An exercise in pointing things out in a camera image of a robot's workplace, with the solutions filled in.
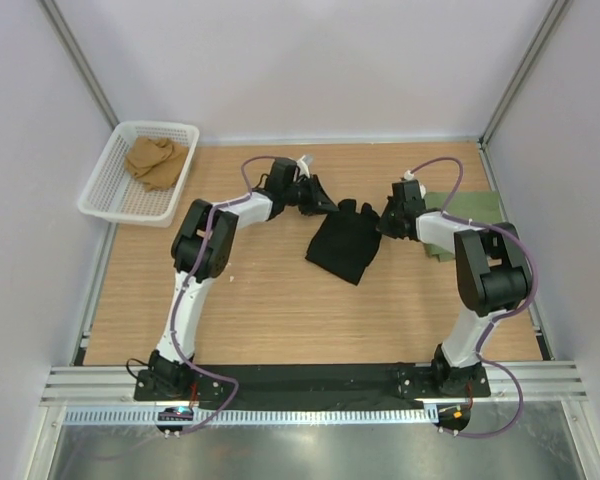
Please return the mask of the black tank top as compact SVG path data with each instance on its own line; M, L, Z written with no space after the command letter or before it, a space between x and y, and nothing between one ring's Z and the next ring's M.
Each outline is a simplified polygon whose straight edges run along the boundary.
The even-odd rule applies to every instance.
M380 216L365 202L357 210L355 199L344 199L329 213L311 239L305 259L336 277L358 285L374 260L382 238Z

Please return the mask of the green tank top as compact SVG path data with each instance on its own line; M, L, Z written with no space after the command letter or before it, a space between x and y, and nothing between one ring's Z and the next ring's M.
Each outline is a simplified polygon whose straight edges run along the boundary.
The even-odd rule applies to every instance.
M486 224L503 221L500 197L496 192L457 192L447 207L447 211L452 216L465 219L473 218ZM451 252L431 244L424 245L424 252L428 258L436 259L439 262L448 262L455 259Z

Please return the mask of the white plastic basket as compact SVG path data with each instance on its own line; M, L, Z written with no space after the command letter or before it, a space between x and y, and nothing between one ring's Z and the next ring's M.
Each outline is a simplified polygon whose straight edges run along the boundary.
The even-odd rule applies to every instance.
M167 190L147 191L124 166L140 136L167 138L188 149L176 184ZM175 216L200 137L194 125L163 121L124 121L110 135L77 202L78 210L111 223L166 228Z

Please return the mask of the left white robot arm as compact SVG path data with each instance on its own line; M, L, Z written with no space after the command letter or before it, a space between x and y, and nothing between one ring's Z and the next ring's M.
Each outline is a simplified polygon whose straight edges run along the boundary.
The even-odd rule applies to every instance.
M184 398L195 377L195 335L206 298L214 281L229 263L236 233L270 221L287 207L305 216L337 210L317 175L312 158L262 155L272 162L264 183L247 184L245 194L221 202L197 199L189 207L171 246L175 287L165 328L151 353L147 372L169 399Z

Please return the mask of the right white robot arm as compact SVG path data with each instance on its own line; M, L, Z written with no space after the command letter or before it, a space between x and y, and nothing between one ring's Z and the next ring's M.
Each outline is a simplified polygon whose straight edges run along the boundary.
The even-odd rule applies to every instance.
M529 299L533 274L510 223L486 225L428 209L416 180L392 184L378 224L381 234L436 245L454 255L462 302L451 334L436 347L432 387L461 396L479 379L482 349L496 325Z

